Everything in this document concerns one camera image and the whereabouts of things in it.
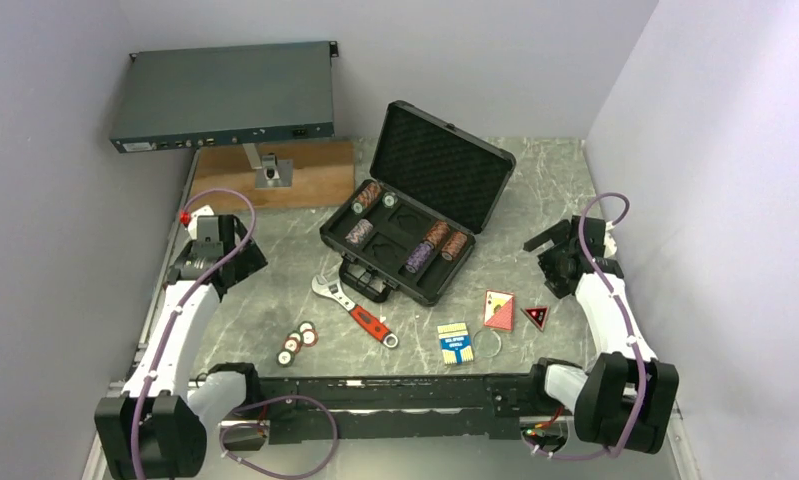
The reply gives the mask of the blue texas holdem card box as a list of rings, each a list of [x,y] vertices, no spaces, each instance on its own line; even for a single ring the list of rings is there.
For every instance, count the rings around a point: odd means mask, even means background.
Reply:
[[[464,322],[439,325],[437,334],[446,365],[461,365],[474,361],[472,339]]]

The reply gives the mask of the black poker set case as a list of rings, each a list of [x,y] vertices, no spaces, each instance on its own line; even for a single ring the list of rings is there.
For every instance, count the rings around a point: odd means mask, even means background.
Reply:
[[[319,229],[321,240],[341,255],[341,282],[377,303],[402,292],[435,305],[473,251],[515,167],[512,153],[406,101],[390,103],[368,177]],[[381,195],[357,215],[351,204],[372,181]],[[382,204],[387,192],[398,197],[394,208]],[[374,228],[355,247],[344,237],[361,219]],[[438,220],[448,223],[449,235],[417,273],[406,271],[405,261]],[[448,262],[441,249],[455,231],[468,241]]]

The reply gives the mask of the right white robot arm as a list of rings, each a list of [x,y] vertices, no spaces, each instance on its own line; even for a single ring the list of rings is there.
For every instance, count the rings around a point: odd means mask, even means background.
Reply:
[[[612,450],[645,454],[663,445],[679,386],[676,367],[662,362],[642,336],[626,297],[625,277],[610,252],[606,222],[575,215],[528,240],[537,251],[544,284],[558,299],[575,298],[596,355],[581,367],[542,358],[526,388],[532,411],[549,415],[563,406],[576,437]]]

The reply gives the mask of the red playing card deck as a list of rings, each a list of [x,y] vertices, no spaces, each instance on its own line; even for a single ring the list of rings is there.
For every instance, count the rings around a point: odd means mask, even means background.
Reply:
[[[487,290],[483,325],[496,330],[512,331],[514,328],[514,299],[515,297],[511,293]]]

